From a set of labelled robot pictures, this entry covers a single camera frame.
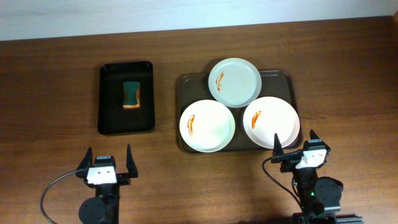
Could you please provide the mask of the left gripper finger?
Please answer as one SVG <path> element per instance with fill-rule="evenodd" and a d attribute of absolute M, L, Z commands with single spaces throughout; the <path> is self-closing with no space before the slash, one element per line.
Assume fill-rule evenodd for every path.
<path fill-rule="evenodd" d="M 92 165 L 92 160 L 93 160 L 92 148 L 89 147 L 84 158 L 82 159 L 79 166 L 77 167 L 77 169 L 84 170 L 84 169 L 90 168 Z"/>
<path fill-rule="evenodd" d="M 126 168 L 127 168 L 129 175 L 137 175 L 138 174 L 138 170 L 137 170 L 136 164 L 134 162 L 134 159 L 132 157 L 132 151 L 131 151 L 131 147 L 129 144 L 127 145 L 127 151 L 126 151 Z"/>

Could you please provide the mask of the white plate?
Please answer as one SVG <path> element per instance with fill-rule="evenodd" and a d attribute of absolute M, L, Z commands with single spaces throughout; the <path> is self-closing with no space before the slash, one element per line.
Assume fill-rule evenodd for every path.
<path fill-rule="evenodd" d="M 243 128 L 258 146 L 272 149 L 276 134 L 281 146 L 287 147 L 299 136 L 300 120 L 292 105 L 280 98 L 265 96 L 244 110 Z"/>
<path fill-rule="evenodd" d="M 198 152 L 216 152 L 232 140 L 236 125 L 232 112 L 215 100 L 190 104 L 180 116 L 179 133 Z"/>

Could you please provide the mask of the green and orange sponge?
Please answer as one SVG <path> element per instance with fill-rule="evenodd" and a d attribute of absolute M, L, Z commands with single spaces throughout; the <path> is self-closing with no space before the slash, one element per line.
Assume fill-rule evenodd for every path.
<path fill-rule="evenodd" d="M 139 82 L 124 82 L 124 100 L 123 108 L 125 110 L 140 108 L 140 83 Z"/>

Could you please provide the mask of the pale green top plate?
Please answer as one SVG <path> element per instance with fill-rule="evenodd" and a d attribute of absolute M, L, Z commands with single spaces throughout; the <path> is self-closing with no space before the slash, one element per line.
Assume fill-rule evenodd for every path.
<path fill-rule="evenodd" d="M 213 98 L 230 108 L 247 106 L 262 88 L 259 70 L 245 59 L 227 58 L 218 62 L 208 77 Z"/>

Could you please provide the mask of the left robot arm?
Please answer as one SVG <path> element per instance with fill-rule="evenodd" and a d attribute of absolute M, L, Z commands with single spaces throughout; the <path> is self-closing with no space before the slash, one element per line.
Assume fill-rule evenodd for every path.
<path fill-rule="evenodd" d="M 126 151 L 126 169 L 116 172 L 113 156 L 93 157 L 88 149 L 76 170 L 76 176 L 95 189 L 95 196 L 86 199 L 79 208 L 78 216 L 83 224 L 118 224 L 120 187 L 130 185 L 138 177 L 138 170 L 132 157 L 131 147 Z"/>

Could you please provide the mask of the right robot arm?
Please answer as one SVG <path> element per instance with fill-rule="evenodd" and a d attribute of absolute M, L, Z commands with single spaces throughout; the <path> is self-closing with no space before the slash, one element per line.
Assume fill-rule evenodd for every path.
<path fill-rule="evenodd" d="M 341 210 L 343 183 L 317 174 L 317 170 L 326 164 L 330 151 L 314 130 L 310 131 L 310 139 L 304 142 L 302 149 L 290 153 L 284 153 L 278 135 L 274 134 L 271 162 L 280 164 L 282 173 L 292 173 L 296 186 L 294 196 L 308 220 L 329 217 Z"/>

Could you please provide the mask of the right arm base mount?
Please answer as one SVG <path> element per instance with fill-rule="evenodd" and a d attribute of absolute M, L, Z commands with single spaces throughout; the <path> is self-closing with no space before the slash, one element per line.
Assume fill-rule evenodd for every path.
<path fill-rule="evenodd" d="M 307 218 L 302 213 L 294 213 L 292 215 L 292 223 L 294 224 L 364 224 L 363 217 L 356 215 L 331 215 L 321 218 Z"/>

